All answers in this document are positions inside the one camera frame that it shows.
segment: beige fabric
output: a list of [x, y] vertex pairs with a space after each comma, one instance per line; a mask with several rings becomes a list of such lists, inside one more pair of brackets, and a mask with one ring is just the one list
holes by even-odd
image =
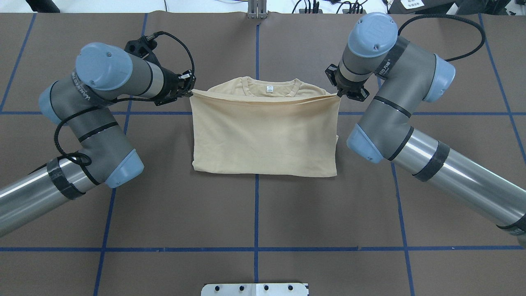
[[196, 171], [336, 176], [334, 94], [298, 79], [249, 77], [193, 93]]

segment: neckline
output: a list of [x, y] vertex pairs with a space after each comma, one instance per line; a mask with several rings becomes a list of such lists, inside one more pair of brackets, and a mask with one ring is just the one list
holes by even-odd
[[285, 97], [294, 97], [298, 93], [301, 81], [299, 81], [296, 78], [294, 80], [285, 81], [285, 82], [269, 82], [269, 81], [256, 80], [256, 79], [253, 79], [253, 78], [251, 78], [249, 76], [242, 77], [241, 78], [241, 84], [243, 86], [243, 92], [245, 93], [245, 95], [257, 97], [257, 95], [254, 95], [250, 91], [250, 88], [248, 87], [248, 83], [257, 84], [257, 85], [263, 85], [263, 86], [264, 85], [273, 85], [273, 86], [291, 86], [291, 85], [293, 85], [294, 87], [292, 88], [290, 93], [285, 95]]

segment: folded shirt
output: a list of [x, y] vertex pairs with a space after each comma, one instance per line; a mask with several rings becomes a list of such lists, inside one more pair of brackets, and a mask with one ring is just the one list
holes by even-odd
[[336, 176], [340, 98], [298, 79], [192, 90], [196, 171]]

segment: beige t-shirt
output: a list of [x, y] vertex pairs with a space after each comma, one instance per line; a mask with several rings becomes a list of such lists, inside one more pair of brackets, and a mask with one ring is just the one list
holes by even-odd
[[193, 93], [196, 171], [336, 176], [334, 94], [298, 79], [250, 77]]

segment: gray bracket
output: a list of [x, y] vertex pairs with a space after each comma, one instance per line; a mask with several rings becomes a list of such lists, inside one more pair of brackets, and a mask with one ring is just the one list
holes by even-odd
[[267, 18], [267, 0], [248, 0], [248, 18]]

